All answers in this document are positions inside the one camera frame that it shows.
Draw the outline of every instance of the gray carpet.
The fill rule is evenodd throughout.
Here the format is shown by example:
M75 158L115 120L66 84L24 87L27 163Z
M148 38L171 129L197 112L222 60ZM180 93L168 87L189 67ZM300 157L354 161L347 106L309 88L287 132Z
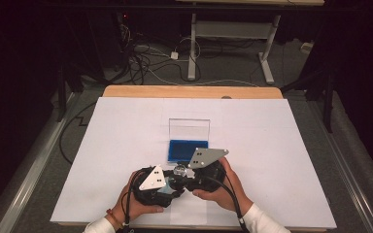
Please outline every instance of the gray carpet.
M275 86L280 87L297 79L299 72L307 58L306 54L299 52L301 43L294 41L287 43L284 47L274 45L269 63L276 79ZM156 45L166 53L171 50ZM238 83L242 81L266 86L256 62L256 53L262 51L263 44L256 42L249 49L236 49L225 51L216 58L204 58L214 53L206 51L201 54L198 65L201 72L199 83L214 82L221 80L235 80L222 83L209 83L207 85L247 85ZM152 62L162 60L161 57L149 56ZM183 76L186 76L187 65L181 63ZM112 76L114 72L109 69L107 75ZM155 71L160 78L148 73L145 76L144 84L168 84L162 80L172 83L187 83L180 80L179 68L174 65L163 67ZM96 101L102 95L104 86L98 85L88 78L83 78L85 91L80 95L79 101L74 108L75 113L85 108L88 104ZM335 165L333 150L325 138L319 119L313 113L311 104L305 100L302 91L290 91L285 94L289 100L295 120L301 132L307 151L310 154L313 165L317 171L322 184L323 191L328 199L330 209L334 215L338 228L329 232L368 232L349 190L342 179L341 173ZM80 114L84 117L83 123L90 120L93 107ZM74 119L65 130L62 138L62 146L66 156L73 160L81 140L85 133L85 126L79 126L80 120ZM354 127L345 116L342 103L337 96L334 98L332 113L333 136L339 143L340 149L346 155L346 160L351 165L352 172L362 187L368 203L373 210L373 163L366 153L366 150L355 133ZM19 167L13 182L8 186L6 193L0 199L0 218L5 213L13 196L20 185L22 178L27 172L28 166L33 161L33 155L25 158L24 163ZM25 209L14 227L13 232L82 232L81 226L60 226L50 222L51 213L56 204L57 198L62 190L70 169L70 165L62 157L59 147L56 146L51 152L49 161L39 179L35 190L30 197ZM137 229L135 232L176 232L174 230L146 230Z

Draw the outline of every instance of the person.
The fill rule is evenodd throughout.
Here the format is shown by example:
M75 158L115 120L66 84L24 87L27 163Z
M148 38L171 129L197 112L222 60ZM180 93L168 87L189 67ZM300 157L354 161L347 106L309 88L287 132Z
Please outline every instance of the person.
M223 183L228 186L228 188L231 188L231 185L233 186L247 229L251 233L288 233L289 231L285 229L284 226L267 215L246 195L238 175L232 170L225 157L220 159L220 164L223 166L230 180L229 183L227 178L225 178ZM111 210L108 210L107 215L88 224L84 233L114 233L123 227L122 223L125 220L123 210L126 209L126 198L123 197L125 197L125 193L128 192L130 181L134 175L135 173L132 173L128 184L120 193L116 205ZM222 208L235 212L232 198L227 191L221 187L214 192L195 189L192 191L192 194L203 200L215 201ZM164 211L160 206L145 206L138 202L132 195L133 193L131 194L129 203L129 217L131 220L134 220L140 215L162 213Z

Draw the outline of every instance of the hand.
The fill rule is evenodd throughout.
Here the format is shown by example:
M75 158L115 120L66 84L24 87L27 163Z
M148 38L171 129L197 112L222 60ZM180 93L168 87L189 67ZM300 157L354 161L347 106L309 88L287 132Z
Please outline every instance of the hand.
M122 204L123 204L123 209L126 211L127 193L128 193L132 178L135 176L135 173L136 172L132 173L131 177L129 178L128 183L126 184L126 186L123 188L122 192L120 193L116 205L112 208L113 215L120 223L125 222L125 214L122 210ZM143 214L154 214L154 213L163 212L163 208L160 206L145 206L141 204L139 201L135 199L133 192L131 192L131 198L129 202L130 202L129 203L129 219L130 220L135 220L138 216L141 216ZM118 230L119 228L118 224L111 216L106 215L105 218L114 226L115 230Z
M253 201L247 197L244 192L244 188L237 176L237 174L232 170L231 166L229 165L228 160L225 157L220 158L220 164L223 166L223 169L226 172L226 175L229 177L231 183L229 183L227 177L223 180L223 183L232 191L231 185L235 190L235 195L238 199L238 203L240 206L241 214L244 216L245 213L250 209L253 205ZM192 194L208 201L215 201L220 205L222 208L227 209L229 211L236 212L234 202L228 192L223 189L223 187L218 188L214 192L208 192L200 189L195 189L192 191Z

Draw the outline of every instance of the table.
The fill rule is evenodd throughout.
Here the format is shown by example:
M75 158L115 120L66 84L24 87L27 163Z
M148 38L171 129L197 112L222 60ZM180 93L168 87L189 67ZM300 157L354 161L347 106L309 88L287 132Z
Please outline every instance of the table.
M230 151L231 166L261 209L291 230L336 227L288 101L275 87L108 86L51 221L93 221L116 203L130 172L157 164L168 169L166 124L185 116L211 120L210 148ZM140 216L131 226L240 229L235 214L189 192L163 214Z
M256 4L276 6L322 6L323 0L179 0L181 2L198 3L222 3L222 4ZM198 21L196 14L192 14L190 32L190 52L188 75L189 80L195 80L196 67L196 37L227 37L244 39L266 39L264 52L258 54L259 62L268 84L274 83L271 69L268 65L268 54L274 42L281 16L275 16L271 23L227 22L227 21Z

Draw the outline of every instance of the white sleeve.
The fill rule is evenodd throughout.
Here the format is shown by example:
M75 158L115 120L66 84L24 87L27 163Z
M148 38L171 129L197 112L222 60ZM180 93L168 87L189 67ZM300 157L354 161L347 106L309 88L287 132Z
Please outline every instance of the white sleeve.
M243 217L251 233L289 233L280 223L268 216L256 204Z
M104 217L86 226L84 233L115 233L112 224Z

